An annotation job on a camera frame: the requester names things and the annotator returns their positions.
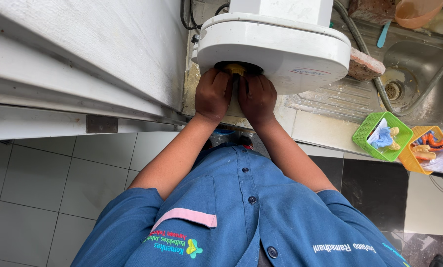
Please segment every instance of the black power cable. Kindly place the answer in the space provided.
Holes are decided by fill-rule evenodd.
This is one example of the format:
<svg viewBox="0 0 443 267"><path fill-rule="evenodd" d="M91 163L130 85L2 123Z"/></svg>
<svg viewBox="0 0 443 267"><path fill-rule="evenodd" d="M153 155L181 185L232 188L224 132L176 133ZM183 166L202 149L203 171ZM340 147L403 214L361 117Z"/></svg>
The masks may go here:
<svg viewBox="0 0 443 267"><path fill-rule="evenodd" d="M215 12L215 16L218 15L218 13L220 13L220 11L224 8L228 8L230 6L230 4L222 4L217 11Z"/></svg>
<svg viewBox="0 0 443 267"><path fill-rule="evenodd" d="M194 12L193 12L193 8L192 8L192 0L190 0L190 20L192 21L192 23L193 23L194 25L197 25L197 29L201 29L201 24L198 25L198 24L195 22L195 19L194 19Z"/></svg>
<svg viewBox="0 0 443 267"><path fill-rule="evenodd" d="M185 16L184 16L185 12L184 11L185 11L185 0L180 0L180 21L182 21L182 25L188 30L201 28L201 25L188 26L187 23L185 23ZM190 0L190 14L191 14L191 18L192 18L192 0Z"/></svg>
<svg viewBox="0 0 443 267"><path fill-rule="evenodd" d="M223 4L221 5L217 11L215 12L215 16L220 13L220 11L224 8L229 7L230 4ZM180 0L180 21L182 21L182 25L190 30L190 29L201 29L201 24L197 24L194 20L194 11L192 8L192 0L190 0L190 21L194 24L194 26L188 26L187 23L185 23L185 0Z"/></svg>

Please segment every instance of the orange bowl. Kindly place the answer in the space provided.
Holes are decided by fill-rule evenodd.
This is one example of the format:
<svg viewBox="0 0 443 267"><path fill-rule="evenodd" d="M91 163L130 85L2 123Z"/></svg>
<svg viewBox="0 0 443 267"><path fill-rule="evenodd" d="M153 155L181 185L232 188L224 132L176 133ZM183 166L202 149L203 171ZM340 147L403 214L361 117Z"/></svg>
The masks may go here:
<svg viewBox="0 0 443 267"><path fill-rule="evenodd" d="M395 21L405 28L421 28L443 8L443 0L402 0Z"/></svg>

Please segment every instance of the shirt pocket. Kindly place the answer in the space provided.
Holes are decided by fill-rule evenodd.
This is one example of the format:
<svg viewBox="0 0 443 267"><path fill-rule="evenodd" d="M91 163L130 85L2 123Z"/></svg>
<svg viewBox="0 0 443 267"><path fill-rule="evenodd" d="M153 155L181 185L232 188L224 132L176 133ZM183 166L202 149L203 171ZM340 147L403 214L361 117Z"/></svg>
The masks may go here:
<svg viewBox="0 0 443 267"><path fill-rule="evenodd" d="M161 222L169 219L182 219L208 228L216 228L215 199L215 184L212 176L203 175L183 181L159 209L151 232Z"/></svg>

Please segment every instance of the stainless steel sink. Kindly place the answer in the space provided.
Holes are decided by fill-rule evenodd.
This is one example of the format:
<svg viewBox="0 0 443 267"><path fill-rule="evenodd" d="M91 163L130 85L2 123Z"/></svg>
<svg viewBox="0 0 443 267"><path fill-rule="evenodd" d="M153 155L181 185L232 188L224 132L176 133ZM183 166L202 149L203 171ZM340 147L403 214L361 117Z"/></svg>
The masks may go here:
<svg viewBox="0 0 443 267"><path fill-rule="evenodd" d="M402 41L388 49L383 63L386 71L381 80L387 92L390 92L392 106L400 111L416 100L441 68L443 49L424 43ZM409 125L438 125L443 129L443 76L420 106L400 119Z"/></svg>
<svg viewBox="0 0 443 267"><path fill-rule="evenodd" d="M336 11L334 28L348 36L347 26ZM401 111L410 106L443 65L443 36L390 26L383 48L376 42L382 26L356 21L372 57L385 64L381 80L392 106ZM349 76L315 90L290 95L287 106L334 118L361 123L371 112L386 111L372 81L361 82ZM411 114L401 117L405 124L438 125L443 131L443 77L425 101Z"/></svg>

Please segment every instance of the drain strainer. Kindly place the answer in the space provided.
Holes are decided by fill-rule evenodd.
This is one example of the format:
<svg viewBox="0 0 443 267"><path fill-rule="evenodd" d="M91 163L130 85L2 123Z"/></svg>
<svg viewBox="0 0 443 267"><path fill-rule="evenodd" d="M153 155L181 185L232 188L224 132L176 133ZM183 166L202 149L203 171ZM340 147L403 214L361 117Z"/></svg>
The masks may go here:
<svg viewBox="0 0 443 267"><path fill-rule="evenodd" d="M397 100L400 97L401 94L401 87L398 86L395 82L389 82L385 86L385 91L388 99L390 100Z"/></svg>

